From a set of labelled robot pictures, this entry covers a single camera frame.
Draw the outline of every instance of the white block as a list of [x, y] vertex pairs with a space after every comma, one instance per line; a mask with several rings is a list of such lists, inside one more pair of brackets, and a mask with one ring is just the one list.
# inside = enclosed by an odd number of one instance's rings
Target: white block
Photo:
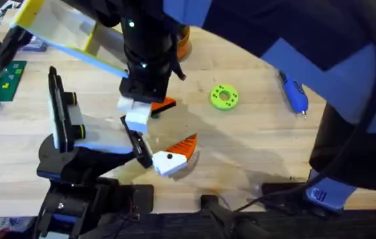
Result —
[[133, 103], [135, 103], [135, 102], [132, 98], [120, 96], [119, 101], [117, 103], [117, 109], [124, 110], [125, 112], [128, 112], [128, 111], [132, 110]]
[[135, 101], [132, 109], [126, 114], [127, 127], [133, 131], [147, 133], [150, 114], [151, 104]]
[[153, 155], [155, 171], [163, 177], [169, 176], [177, 170], [184, 168], [187, 166], [187, 162], [188, 160], [185, 155], [177, 153], [159, 151]]

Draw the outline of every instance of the black metal bracket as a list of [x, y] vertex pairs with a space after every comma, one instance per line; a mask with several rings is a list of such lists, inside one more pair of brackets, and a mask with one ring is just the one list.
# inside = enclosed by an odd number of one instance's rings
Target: black metal bracket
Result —
[[99, 177], [133, 156], [83, 147], [61, 153], [49, 135], [40, 146], [37, 169], [39, 177], [50, 180], [38, 219], [41, 236], [52, 231], [77, 238], [96, 228], [105, 213], [150, 213], [154, 203], [152, 185], [120, 185], [117, 179]]
[[68, 185], [51, 181], [38, 223], [42, 237], [48, 232], [70, 238], [95, 229], [107, 213], [147, 214], [153, 210], [152, 185], [120, 185], [117, 179], [98, 178], [90, 185]]

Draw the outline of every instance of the floor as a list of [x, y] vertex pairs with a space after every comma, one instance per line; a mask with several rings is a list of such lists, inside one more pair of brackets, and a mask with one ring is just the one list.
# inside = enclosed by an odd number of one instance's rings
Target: floor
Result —
[[[346, 211], [343, 215], [321, 220], [313, 216], [291, 216], [277, 212], [249, 214], [270, 232], [284, 232], [294, 238], [307, 239], [376, 239], [376, 211]], [[122, 220], [101, 227], [85, 238], [114, 238]], [[9, 238], [31, 238], [13, 234]], [[126, 223], [118, 238], [219, 238], [212, 221], [199, 214], [150, 214], [139, 223]]]

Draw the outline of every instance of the yellow plastic piece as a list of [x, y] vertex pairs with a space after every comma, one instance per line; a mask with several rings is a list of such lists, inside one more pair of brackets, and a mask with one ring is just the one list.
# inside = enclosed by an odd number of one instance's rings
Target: yellow plastic piece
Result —
[[29, 29], [37, 13], [42, 8], [44, 0], [26, 0], [23, 9], [19, 11], [19, 15], [15, 18], [15, 23]]

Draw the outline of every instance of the wire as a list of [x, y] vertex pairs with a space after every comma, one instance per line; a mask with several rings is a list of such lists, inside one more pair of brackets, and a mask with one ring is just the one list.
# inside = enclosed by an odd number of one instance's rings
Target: wire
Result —
[[123, 226], [125, 225], [126, 222], [130, 222], [130, 218], [132, 216], [128, 216], [127, 218], [125, 218], [125, 220], [120, 224], [120, 227], [118, 228], [118, 230], [115, 232], [115, 236], [114, 236], [114, 239], [116, 239], [118, 237], [118, 235], [120, 234], [120, 232], [123, 230], [123, 229], [127, 229], [128, 227], [130, 227], [131, 225], [133, 225], [133, 223], [130, 223], [126, 228], [123, 228]]
[[28, 44], [31, 38], [32, 35], [20, 27], [15, 27], [7, 33], [4, 41], [8, 39], [11, 43], [0, 56], [0, 74], [12, 62], [18, 49]]
[[[357, 17], [357, 20], [359, 21], [359, 23], [361, 23], [362, 27], [365, 28], [365, 30], [371, 37], [371, 40], [375, 44], [375, 51], [376, 51], [375, 13], [373, 12], [373, 9], [370, 9], [370, 6], [360, 3], [358, 0], [355, 0], [355, 5], [358, 7], [362, 7], [362, 9], [355, 9], [353, 13], [355, 13], [355, 16]], [[287, 195], [291, 195], [294, 193], [300, 193], [318, 184], [321, 180], [328, 177], [328, 175], [331, 172], [338, 169], [340, 165], [345, 161], [345, 159], [347, 158], [346, 155], [348, 155], [349, 151], [352, 148], [354, 148], [355, 142], [358, 139], [360, 139], [360, 137], [366, 132], [367, 128], [370, 126], [371, 122], [373, 121], [373, 118], [375, 117], [375, 115], [376, 115], [376, 80], [373, 85], [371, 96], [369, 100], [367, 101], [367, 105], [362, 114], [360, 122], [356, 125], [349, 139], [344, 143], [338, 155], [335, 156], [335, 158], [332, 160], [332, 162], [328, 166], [326, 166], [323, 170], [321, 170], [316, 177], [314, 177], [313, 179], [310, 179], [307, 183], [304, 183], [303, 185], [300, 185], [298, 187], [295, 187], [293, 189], [289, 189], [286, 191], [279, 191], [279, 192], [274, 192], [274, 193], [269, 193], [267, 195], [263, 195], [262, 197], [252, 200], [246, 205], [236, 209], [235, 212], [240, 212], [254, 205], [257, 202], [264, 202], [265, 200], [269, 200], [275, 197], [287, 196]]]

